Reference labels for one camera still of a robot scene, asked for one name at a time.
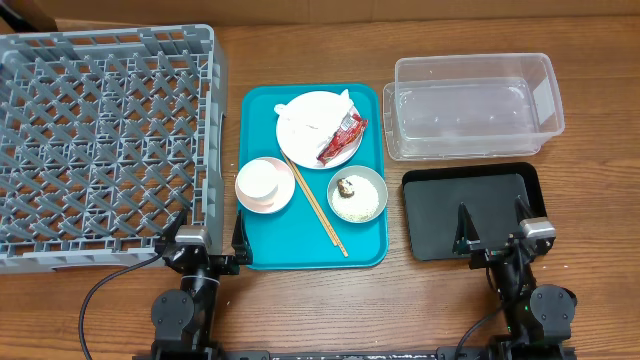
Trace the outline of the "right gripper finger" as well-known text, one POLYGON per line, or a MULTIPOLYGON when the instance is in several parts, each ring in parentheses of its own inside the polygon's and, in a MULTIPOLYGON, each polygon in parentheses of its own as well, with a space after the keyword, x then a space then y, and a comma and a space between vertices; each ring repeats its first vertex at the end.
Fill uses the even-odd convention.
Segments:
POLYGON ((461 202, 458 206, 457 228, 452 252, 455 254, 471 254, 480 250, 480 237, 477 233, 472 217, 461 202))
POLYGON ((527 225, 527 221, 534 217, 534 212, 530 208, 529 204, 518 195, 514 200, 516 220, 521 230, 527 225))

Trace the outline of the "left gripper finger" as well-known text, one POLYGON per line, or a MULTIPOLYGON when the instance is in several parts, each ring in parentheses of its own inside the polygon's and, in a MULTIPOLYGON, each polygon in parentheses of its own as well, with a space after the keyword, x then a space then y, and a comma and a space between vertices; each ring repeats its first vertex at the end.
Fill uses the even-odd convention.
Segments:
POLYGON ((241 210, 237 212, 231 245, 234 249, 235 258, 238 264, 253 264, 253 252, 249 243, 244 216, 241 210))
POLYGON ((166 246, 169 243, 174 242, 179 228, 186 223, 187 216, 188 210, 183 208, 173 222, 161 233, 159 238, 156 240, 155 245, 166 246))

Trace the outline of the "pink shallow bowl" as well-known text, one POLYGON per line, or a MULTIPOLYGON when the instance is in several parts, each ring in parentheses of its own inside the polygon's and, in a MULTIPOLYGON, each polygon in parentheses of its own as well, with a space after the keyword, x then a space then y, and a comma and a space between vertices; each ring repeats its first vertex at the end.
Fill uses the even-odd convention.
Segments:
POLYGON ((251 212, 258 214, 272 214, 283 209, 293 197, 296 180, 292 173, 292 170, 282 160, 274 157, 260 157, 265 160, 269 160, 278 172, 278 189, 276 190, 273 198, 267 202, 258 202, 250 200, 242 196, 236 190, 235 180, 235 193, 240 204, 251 212))

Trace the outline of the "white paper cup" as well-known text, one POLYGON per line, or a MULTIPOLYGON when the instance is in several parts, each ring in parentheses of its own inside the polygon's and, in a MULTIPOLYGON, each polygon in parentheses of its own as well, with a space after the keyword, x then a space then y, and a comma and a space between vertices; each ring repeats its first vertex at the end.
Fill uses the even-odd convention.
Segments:
POLYGON ((278 189, 278 172, 276 167, 265 159, 255 159, 246 163, 236 178, 236 190, 244 197, 267 202, 278 189))

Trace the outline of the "brown food scrap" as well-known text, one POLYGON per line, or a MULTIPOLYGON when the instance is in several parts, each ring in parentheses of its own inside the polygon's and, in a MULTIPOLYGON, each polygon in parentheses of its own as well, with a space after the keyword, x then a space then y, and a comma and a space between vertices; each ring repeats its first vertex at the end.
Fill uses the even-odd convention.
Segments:
POLYGON ((337 190, 342 198, 351 198, 355 194, 354 185, 347 178, 338 179, 337 190))

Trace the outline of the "grey green bowl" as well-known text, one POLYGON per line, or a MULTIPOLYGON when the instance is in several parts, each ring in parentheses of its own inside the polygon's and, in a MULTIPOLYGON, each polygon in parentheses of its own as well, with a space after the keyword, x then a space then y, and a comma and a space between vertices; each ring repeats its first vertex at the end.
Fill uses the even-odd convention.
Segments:
POLYGON ((386 208, 387 205, 387 200, 388 200, 388 190, 387 190, 387 186, 386 186, 386 182, 383 179, 383 177, 376 172, 375 170, 373 170, 372 168, 369 167, 365 167, 365 166, 360 166, 360 165, 353 165, 353 166, 348 166, 345 167, 341 170, 339 170, 334 176, 333 178, 330 180, 328 188, 327 188, 327 199, 328 199, 328 204, 331 208, 331 210, 342 220, 345 220, 347 222, 350 223, 356 223, 356 224, 360 224, 360 223, 366 223, 366 222, 351 222, 348 221, 342 217, 340 217, 334 210, 333 205, 331 204, 331 198, 332 198, 332 194, 333 191, 336 188, 336 181, 340 178, 344 178, 344 177, 348 177, 351 175, 358 175, 358 176, 362 176, 366 179, 368 179, 377 189, 378 191, 378 195, 379 195, 379 206, 377 208, 376 213, 373 215, 372 218, 370 218, 368 221, 372 221, 373 219, 375 219, 376 217, 378 217, 383 210, 386 208))

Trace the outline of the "white napkin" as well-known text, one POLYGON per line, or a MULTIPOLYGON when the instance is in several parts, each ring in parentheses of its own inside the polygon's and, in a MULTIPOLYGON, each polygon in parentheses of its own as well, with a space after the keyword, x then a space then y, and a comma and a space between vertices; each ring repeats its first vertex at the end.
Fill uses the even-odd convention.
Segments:
POLYGON ((312 91, 277 104, 276 133, 286 148, 317 155, 354 106, 349 91, 312 91))

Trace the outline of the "red snack wrapper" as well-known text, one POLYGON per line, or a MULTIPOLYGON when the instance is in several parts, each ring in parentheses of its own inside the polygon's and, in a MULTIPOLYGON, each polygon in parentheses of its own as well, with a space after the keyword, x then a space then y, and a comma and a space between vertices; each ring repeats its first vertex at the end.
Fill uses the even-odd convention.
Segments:
POLYGON ((364 133, 367 126, 367 119, 360 117, 358 114, 347 114, 316 159, 321 164, 326 165, 347 146, 356 141, 364 133))

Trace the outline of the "pile of white rice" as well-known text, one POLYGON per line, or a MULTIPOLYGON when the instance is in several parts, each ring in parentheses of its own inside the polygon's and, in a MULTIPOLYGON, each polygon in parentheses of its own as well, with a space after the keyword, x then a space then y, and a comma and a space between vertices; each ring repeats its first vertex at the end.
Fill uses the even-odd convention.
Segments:
POLYGON ((379 206, 379 195, 375 186, 366 178, 351 175, 347 178, 354 185, 355 194, 351 198, 339 196, 336 188, 333 191, 331 204, 335 212, 351 222, 366 222, 376 213, 379 206))

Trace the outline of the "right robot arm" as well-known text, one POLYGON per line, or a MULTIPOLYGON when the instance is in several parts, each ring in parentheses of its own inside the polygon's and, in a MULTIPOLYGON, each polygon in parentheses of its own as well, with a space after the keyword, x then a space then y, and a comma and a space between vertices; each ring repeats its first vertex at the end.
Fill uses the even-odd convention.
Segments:
POLYGON ((538 285, 531 264, 552 248, 556 229, 546 217, 533 213, 521 197, 515 199, 519 229, 504 246, 490 250, 481 244, 465 204, 458 207, 458 225, 452 251, 468 254, 470 269, 483 269, 500 299, 499 307, 478 320, 459 340, 454 359, 574 359, 575 350, 563 346, 571 338, 576 295, 557 285, 538 285), (473 333, 498 314, 508 333, 494 336, 477 353, 465 346, 473 333))

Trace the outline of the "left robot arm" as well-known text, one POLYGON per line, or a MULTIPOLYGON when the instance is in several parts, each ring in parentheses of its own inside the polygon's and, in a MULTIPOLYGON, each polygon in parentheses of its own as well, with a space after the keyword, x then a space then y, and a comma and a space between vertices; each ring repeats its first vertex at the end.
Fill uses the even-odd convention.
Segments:
POLYGON ((253 263, 253 253, 242 214, 236 217, 232 255, 214 254, 205 226, 188 225, 182 210, 156 243, 165 265, 181 275, 180 287, 159 295, 151 308, 155 339, 152 360, 226 357, 210 337, 220 277, 237 275, 240 267, 253 263))

